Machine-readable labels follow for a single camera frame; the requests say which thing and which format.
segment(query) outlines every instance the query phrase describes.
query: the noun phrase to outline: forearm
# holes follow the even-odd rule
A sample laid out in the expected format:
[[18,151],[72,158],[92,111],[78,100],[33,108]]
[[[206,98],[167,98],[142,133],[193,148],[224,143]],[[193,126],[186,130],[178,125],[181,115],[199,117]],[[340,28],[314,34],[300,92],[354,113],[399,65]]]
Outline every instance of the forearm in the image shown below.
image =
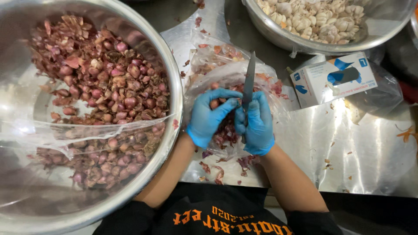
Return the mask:
[[276,199],[285,211],[328,211],[311,180],[278,145],[274,145],[260,160]]
[[195,145],[189,135],[183,133],[179,136],[160,171],[134,200],[145,202],[152,208],[161,206],[170,196],[181,174],[189,165],[194,149]]

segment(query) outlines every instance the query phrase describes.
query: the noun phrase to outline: pile of garlic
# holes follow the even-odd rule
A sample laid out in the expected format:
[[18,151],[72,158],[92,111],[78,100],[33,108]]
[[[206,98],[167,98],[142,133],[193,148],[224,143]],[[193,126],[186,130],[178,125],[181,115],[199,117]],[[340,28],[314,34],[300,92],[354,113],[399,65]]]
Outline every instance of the pile of garlic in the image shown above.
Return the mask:
[[302,38],[328,44],[354,40],[364,8],[347,0],[256,0],[283,29]]

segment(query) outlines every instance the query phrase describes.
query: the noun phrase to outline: blue nitrile glove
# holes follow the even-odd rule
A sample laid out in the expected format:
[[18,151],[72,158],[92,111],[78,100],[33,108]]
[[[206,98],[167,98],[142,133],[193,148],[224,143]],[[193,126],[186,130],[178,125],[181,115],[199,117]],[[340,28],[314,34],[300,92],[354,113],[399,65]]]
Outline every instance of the blue nitrile glove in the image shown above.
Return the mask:
[[[228,100],[211,110],[209,103],[217,98],[228,98]],[[186,133],[195,145],[207,148],[221,121],[238,106],[236,98],[242,98],[242,93],[223,88],[207,91],[197,97],[191,112],[190,123],[186,128]]]
[[248,107],[248,125],[244,126],[245,114],[242,107],[235,111],[235,131],[245,134],[244,150],[252,155],[266,155],[274,145],[273,120],[267,98],[262,91],[252,94]]

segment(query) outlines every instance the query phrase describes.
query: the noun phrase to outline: person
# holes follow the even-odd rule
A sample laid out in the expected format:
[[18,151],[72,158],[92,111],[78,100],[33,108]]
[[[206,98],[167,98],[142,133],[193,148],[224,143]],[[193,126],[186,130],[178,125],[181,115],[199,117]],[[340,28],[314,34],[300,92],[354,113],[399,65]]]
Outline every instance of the person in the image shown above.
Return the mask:
[[[209,103],[216,98],[227,101],[211,110]],[[238,98],[242,93],[222,88],[201,94],[185,133],[161,170],[134,201],[105,217],[94,234],[342,234],[316,187],[275,144],[264,93],[253,93],[247,126]],[[266,189],[178,183],[196,147],[207,148],[218,125],[234,109],[236,132],[246,137],[244,149],[260,156],[288,224],[264,209]]]

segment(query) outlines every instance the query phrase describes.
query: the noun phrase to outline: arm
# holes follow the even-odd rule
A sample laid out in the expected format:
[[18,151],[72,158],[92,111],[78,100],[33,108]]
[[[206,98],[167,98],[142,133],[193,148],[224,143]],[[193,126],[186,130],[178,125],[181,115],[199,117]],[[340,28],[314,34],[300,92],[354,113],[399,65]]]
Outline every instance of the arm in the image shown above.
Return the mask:
[[328,212],[319,191],[305,173],[274,145],[260,158],[277,201],[286,211]]
[[[173,192],[181,174],[190,163],[196,146],[207,148],[213,134],[226,115],[237,107],[237,99],[242,94],[226,89],[208,91],[194,102],[191,120],[186,133],[182,134],[167,161],[144,190],[135,197],[135,201],[145,202],[152,208],[161,206]],[[231,98],[224,104],[211,110],[209,103],[217,98]]]
[[274,142],[273,121],[263,92],[254,92],[248,108],[248,126],[241,108],[235,113],[235,129],[245,134],[244,150],[260,155],[276,199],[287,212],[327,212],[321,194],[305,173]]
[[189,165],[195,148],[190,136],[181,134],[160,171],[134,200],[145,202],[152,208],[161,206]]

